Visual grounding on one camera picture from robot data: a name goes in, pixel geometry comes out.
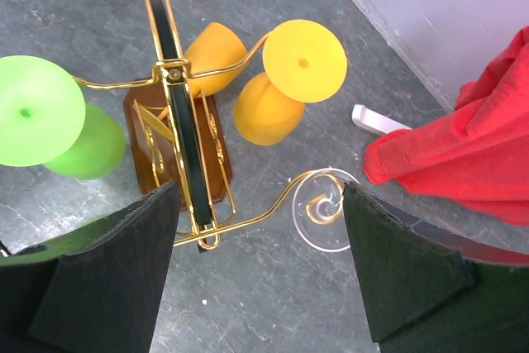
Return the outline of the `orange plastic goblet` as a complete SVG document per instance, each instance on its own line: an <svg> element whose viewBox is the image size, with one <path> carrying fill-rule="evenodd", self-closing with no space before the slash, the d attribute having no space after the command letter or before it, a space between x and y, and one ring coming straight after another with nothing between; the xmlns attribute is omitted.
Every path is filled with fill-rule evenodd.
<svg viewBox="0 0 529 353"><path fill-rule="evenodd" d="M233 108L239 133L255 145L275 145L303 118L305 106L337 93L348 60L336 35L306 19L285 21L264 40L264 71L242 89Z"/></svg>
<svg viewBox="0 0 529 353"><path fill-rule="evenodd" d="M211 22L197 36L185 52L185 58L191 61L192 72L203 72L234 64L247 54L239 37L228 27ZM242 68L189 81L193 96L200 93L206 97L223 90L242 71Z"/></svg>

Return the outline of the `gold wire wine glass rack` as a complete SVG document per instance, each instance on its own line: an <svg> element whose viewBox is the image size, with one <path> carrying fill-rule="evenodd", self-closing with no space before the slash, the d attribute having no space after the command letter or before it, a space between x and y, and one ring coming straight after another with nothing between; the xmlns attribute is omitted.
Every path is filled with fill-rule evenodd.
<svg viewBox="0 0 529 353"><path fill-rule="evenodd" d="M81 78L76 80L84 87L100 91L146 88L155 84L163 87L166 105L159 115L154 115L145 107L140 107L137 111L140 122L144 124L143 128L156 130L173 147L179 182L182 185L184 202L191 223L191 231L180 235L174 245L196 242L201 250L212 250L219 245L222 233L256 224L274 213L308 171L293 179L266 212L237 223L232 222L230 218L219 222L213 206L203 138L199 131L195 107L197 100L206 104L207 97L200 93L195 98L189 81L224 74L239 68L243 70L257 52L262 54L269 32L263 35L240 61L220 69L193 73L191 61L185 58L182 51L170 0L145 0L145 9L157 54L151 76L148 79L131 82L105 84L89 82Z"/></svg>

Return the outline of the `green plastic goblet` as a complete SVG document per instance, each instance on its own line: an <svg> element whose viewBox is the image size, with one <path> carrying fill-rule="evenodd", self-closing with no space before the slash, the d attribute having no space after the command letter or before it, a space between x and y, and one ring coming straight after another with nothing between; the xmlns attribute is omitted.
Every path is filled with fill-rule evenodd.
<svg viewBox="0 0 529 353"><path fill-rule="evenodd" d="M99 179L125 151L121 126L85 101L66 70L31 55L2 57L2 165L42 165L74 179Z"/></svg>

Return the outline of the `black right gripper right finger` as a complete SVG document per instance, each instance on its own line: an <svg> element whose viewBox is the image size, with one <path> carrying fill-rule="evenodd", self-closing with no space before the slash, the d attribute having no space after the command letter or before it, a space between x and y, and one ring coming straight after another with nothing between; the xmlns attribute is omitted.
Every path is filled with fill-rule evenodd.
<svg viewBox="0 0 529 353"><path fill-rule="evenodd" d="M355 183L343 210L381 351L527 351L527 255L424 222Z"/></svg>

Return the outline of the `clear wine glass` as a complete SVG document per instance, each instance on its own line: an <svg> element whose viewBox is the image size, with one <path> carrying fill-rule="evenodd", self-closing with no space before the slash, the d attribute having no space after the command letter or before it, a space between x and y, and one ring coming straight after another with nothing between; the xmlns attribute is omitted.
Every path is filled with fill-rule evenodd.
<svg viewBox="0 0 529 353"><path fill-rule="evenodd" d="M326 253L350 248L343 212L343 193L358 179L332 167L308 171L293 195L293 223L302 239Z"/></svg>

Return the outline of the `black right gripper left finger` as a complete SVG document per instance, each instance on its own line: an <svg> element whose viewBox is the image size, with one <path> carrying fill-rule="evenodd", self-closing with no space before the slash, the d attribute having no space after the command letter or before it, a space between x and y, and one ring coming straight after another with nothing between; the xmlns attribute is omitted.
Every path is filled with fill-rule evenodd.
<svg viewBox="0 0 529 353"><path fill-rule="evenodd" d="M1 260L4 352L147 352L179 221L179 188Z"/></svg>

